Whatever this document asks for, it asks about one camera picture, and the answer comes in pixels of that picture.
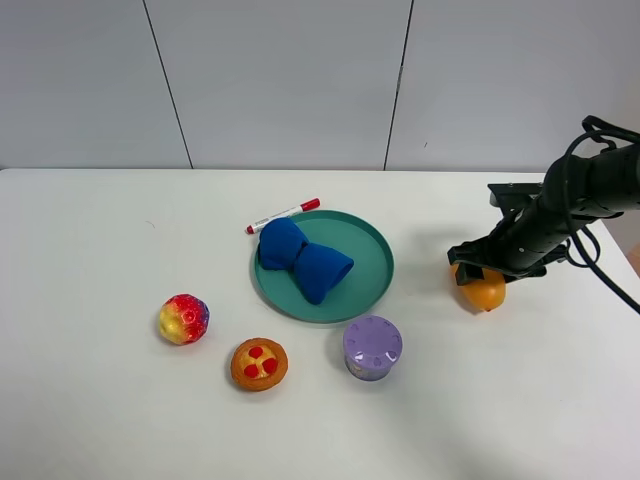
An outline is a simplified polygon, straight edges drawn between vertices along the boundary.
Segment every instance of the blue cloth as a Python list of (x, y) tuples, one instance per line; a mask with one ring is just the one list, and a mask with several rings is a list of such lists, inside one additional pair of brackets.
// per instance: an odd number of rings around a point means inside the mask
[(260, 264), (266, 270), (289, 270), (305, 298), (324, 301), (353, 268), (353, 260), (330, 247), (311, 243), (290, 218), (269, 222), (260, 233)]

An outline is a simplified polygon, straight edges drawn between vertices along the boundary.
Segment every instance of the purple container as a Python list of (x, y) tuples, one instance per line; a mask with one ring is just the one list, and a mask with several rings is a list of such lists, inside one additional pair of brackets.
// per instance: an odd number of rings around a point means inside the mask
[(398, 362), (402, 337), (389, 320), (375, 315), (356, 318), (342, 336), (344, 360), (361, 380), (380, 380)]

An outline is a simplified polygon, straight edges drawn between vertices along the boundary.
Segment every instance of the table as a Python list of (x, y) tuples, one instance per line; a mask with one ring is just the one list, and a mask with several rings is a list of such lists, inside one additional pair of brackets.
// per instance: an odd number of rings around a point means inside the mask
[[(550, 267), (473, 315), (447, 249), (500, 218), (509, 173), (82, 171), (0, 173), (0, 478), (637, 479), (640, 318), (589, 271)], [(343, 325), (280, 315), (249, 275), (247, 224), (314, 196), (388, 239), (392, 285), (373, 309), (404, 338), (366, 383)], [(600, 265), (640, 298), (601, 224)], [(211, 310), (205, 337), (154, 330), (176, 293)], [(287, 350), (259, 394), (228, 363), (247, 338)]]

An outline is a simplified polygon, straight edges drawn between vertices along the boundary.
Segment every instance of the plate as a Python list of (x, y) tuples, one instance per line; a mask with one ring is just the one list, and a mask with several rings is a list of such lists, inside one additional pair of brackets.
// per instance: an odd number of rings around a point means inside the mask
[(282, 312), (300, 320), (336, 323), (367, 312), (384, 295), (393, 278), (393, 254), (375, 228), (344, 212), (315, 210), (292, 217), (309, 241), (351, 257), (353, 268), (320, 305), (309, 303), (292, 273), (265, 270), (254, 256), (257, 287)]

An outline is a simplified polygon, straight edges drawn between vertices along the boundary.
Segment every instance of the marker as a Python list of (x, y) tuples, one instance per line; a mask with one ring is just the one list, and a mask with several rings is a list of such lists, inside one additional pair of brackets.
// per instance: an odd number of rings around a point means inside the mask
[(276, 218), (293, 217), (294, 215), (297, 215), (302, 212), (308, 212), (309, 210), (313, 210), (314, 208), (318, 208), (319, 206), (320, 206), (320, 200), (318, 200), (317, 198), (314, 198), (313, 200), (309, 200), (308, 202), (305, 202), (302, 205), (289, 208), (284, 212), (276, 213), (275, 215), (272, 215), (267, 218), (263, 218), (262, 220), (259, 220), (256, 223), (252, 223), (247, 227), (247, 233), (250, 235), (253, 233), (258, 233), (271, 220), (275, 220)]

